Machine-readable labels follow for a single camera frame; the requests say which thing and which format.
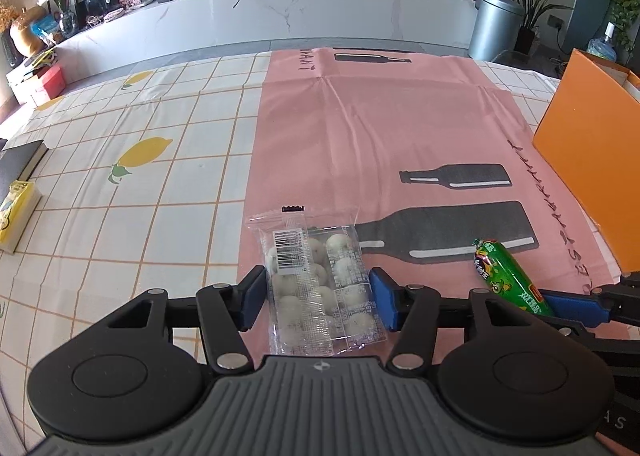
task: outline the lemon print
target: lemon print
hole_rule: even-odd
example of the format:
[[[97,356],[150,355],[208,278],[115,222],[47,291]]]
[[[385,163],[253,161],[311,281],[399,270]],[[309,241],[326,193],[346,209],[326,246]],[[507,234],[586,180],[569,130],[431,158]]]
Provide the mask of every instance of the lemon print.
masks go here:
[[[122,178],[123,176],[131,174],[130,171],[127,171],[127,168],[139,167],[140,165],[153,162],[164,153],[164,150],[167,149],[167,146],[173,141],[173,139],[151,137],[138,144],[134,144],[113,166],[111,175],[109,175],[109,181],[118,185],[120,182],[116,181],[115,178]]]
[[[126,81],[124,81],[124,84],[120,89],[126,90],[127,88],[131,88],[135,83],[137,83],[138,81],[142,81],[144,78],[148,77],[151,74],[152,72],[140,72],[139,74],[132,75]]]
[[[56,97],[55,99],[51,99],[49,102],[44,103],[41,106],[38,106],[36,108],[36,111],[44,111],[44,110],[48,110],[50,107],[53,106],[53,104],[55,104],[56,102],[62,101],[64,97],[60,96],[60,97]]]

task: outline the dried flower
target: dried flower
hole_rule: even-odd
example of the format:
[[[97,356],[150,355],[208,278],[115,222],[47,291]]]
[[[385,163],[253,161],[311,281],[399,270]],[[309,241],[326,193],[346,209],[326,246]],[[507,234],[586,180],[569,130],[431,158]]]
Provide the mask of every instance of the dried flower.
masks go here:
[[[0,32],[8,29],[19,15],[11,0],[0,0]]]

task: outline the grid pattern tablecloth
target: grid pattern tablecloth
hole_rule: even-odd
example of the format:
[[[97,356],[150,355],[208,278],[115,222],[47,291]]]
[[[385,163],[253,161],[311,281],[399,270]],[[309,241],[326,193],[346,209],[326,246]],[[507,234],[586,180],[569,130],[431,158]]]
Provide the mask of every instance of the grid pattern tablecloth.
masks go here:
[[[266,52],[97,84],[34,112],[10,141],[44,139],[50,148],[34,173],[44,197],[17,252],[0,256],[0,386],[27,447],[42,432],[26,380],[47,353],[144,290],[186,297],[236,282],[269,64]],[[513,93],[535,131],[559,81],[478,64]],[[617,264],[591,229],[616,278]],[[174,343],[204,361],[195,331],[175,331]]]

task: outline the barcode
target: barcode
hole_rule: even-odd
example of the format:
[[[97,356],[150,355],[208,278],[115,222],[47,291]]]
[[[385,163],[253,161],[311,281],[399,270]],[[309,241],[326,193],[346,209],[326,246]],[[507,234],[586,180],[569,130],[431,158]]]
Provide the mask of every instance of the barcode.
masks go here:
[[[306,257],[303,241],[304,234],[302,229],[290,229],[273,233],[279,274],[283,276],[297,274],[305,268]]]

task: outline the orange box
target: orange box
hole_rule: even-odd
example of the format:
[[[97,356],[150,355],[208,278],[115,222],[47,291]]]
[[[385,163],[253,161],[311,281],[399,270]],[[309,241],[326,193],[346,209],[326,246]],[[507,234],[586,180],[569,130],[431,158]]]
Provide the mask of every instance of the orange box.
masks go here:
[[[58,64],[44,66],[33,77],[12,86],[18,102],[33,107],[55,99],[65,88],[65,78]]]
[[[623,273],[640,271],[640,78],[574,50],[533,144]]]

